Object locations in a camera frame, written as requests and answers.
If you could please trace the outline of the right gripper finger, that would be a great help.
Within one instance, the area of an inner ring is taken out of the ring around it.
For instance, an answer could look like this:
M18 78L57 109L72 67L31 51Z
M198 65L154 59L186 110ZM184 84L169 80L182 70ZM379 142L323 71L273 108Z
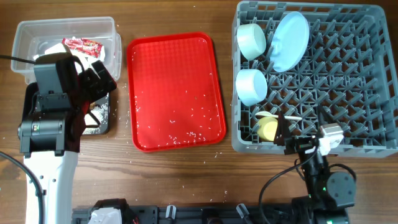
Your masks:
M322 105L318 105L317 113L318 113L319 130L321 133L325 133L326 132L325 130L329 122L328 114L326 113Z
M278 111L277 115L278 124L273 143L277 146L293 146L294 140L289 130L287 119L281 111Z

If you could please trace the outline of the yellow plastic cup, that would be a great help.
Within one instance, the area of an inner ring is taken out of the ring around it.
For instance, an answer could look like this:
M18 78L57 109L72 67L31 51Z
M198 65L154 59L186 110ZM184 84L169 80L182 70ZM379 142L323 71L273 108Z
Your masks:
M277 131L278 120L272 117L263 117L258 123L257 135L265 141L273 142Z

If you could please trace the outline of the white plastic spoon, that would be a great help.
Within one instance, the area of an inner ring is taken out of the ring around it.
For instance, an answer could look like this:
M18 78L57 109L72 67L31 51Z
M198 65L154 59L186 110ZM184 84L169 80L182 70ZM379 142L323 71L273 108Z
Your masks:
M259 111L256 113L256 116L265 116L265 117L272 117L272 118L278 118L279 116L276 114L272 114L268 111ZM302 118L298 116L284 116L285 119L287 120L293 120L293 121L301 121Z

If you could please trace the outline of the white rice pile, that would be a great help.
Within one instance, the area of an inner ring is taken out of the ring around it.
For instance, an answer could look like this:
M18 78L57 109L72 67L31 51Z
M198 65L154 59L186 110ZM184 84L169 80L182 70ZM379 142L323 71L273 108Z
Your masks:
M109 130L109 95L90 105L90 113L85 115L84 135L106 134Z

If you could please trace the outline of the white napkin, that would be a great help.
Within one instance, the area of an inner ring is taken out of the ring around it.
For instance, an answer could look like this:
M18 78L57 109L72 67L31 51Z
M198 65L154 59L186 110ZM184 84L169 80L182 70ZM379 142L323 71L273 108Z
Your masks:
M99 57L94 57L94 56L90 56L86 53L81 53L77 50L66 50L65 46L63 44L56 44L53 47L47 49L44 54L48 55L48 54L55 54L55 53L60 53L60 52L70 52L72 55L77 56L80 61L82 62L83 66L85 68L89 67L92 63L96 62L96 61L101 61L104 62L105 60L105 49L104 47L101 48L100 53L99 53Z

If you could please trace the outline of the red snack wrapper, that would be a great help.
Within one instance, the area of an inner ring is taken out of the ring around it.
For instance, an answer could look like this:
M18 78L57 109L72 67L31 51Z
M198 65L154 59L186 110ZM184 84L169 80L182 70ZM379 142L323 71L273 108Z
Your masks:
M83 38L63 38L62 44L70 50L89 55L94 58L100 58L103 45L99 42Z

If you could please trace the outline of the small light blue bowl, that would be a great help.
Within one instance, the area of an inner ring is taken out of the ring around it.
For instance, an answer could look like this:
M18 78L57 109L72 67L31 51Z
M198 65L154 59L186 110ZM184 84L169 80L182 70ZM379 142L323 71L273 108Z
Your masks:
M235 85L238 97L245 106L260 103L267 96L267 80L260 70L240 70Z

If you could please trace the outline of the large light blue plate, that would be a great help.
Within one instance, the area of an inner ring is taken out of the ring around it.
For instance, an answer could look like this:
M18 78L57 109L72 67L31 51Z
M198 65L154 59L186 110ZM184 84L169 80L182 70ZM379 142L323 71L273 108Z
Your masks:
M308 45L310 28L297 11L288 13L277 26L272 38L270 61L276 72L286 72L302 59Z

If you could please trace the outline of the mint green bowl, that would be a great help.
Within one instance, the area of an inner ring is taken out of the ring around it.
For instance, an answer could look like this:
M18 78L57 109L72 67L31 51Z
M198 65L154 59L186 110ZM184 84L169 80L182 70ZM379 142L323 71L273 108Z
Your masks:
M237 41L247 60L254 60L266 51L266 37L258 24L240 25L237 29Z

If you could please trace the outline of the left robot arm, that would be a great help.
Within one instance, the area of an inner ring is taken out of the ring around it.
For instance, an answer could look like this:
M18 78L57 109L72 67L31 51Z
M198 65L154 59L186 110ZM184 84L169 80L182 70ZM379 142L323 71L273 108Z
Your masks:
M71 53L34 61L17 134L27 169L26 223L70 223L72 188L90 105L116 89L102 61L81 68Z

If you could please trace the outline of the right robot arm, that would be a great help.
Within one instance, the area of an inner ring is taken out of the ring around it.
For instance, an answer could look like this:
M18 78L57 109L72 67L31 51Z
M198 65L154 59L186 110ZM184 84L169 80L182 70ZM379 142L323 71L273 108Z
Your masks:
M317 108L318 131L310 137L292 135L288 119L277 113L274 144L284 146L284 154L297 154L294 166L302 170L308 195L292 199L293 223L349 223L346 209L354 206L356 174L344 164L327 161L329 152L340 145L343 129L321 106Z

